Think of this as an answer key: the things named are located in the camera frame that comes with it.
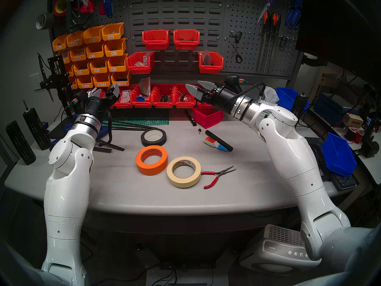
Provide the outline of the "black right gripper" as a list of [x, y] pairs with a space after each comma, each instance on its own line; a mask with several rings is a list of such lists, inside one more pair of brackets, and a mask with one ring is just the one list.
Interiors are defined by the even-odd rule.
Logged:
[[209, 81], [198, 81], [198, 84], [209, 90], [209, 92], [205, 95], [202, 88], [192, 84], [186, 84], [186, 89], [196, 100], [203, 100], [205, 98], [205, 103], [226, 113], [232, 112], [236, 100], [241, 97], [238, 93], [232, 92], [227, 86], [218, 87]]

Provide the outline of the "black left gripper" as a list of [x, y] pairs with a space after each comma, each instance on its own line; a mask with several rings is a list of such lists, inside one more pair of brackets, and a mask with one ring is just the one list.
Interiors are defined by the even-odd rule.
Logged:
[[106, 91], [106, 97], [100, 98], [102, 89], [91, 90], [91, 97], [86, 102], [86, 114], [96, 118], [105, 118], [106, 113], [112, 106], [112, 100], [119, 100], [120, 89], [118, 84], [111, 84]]

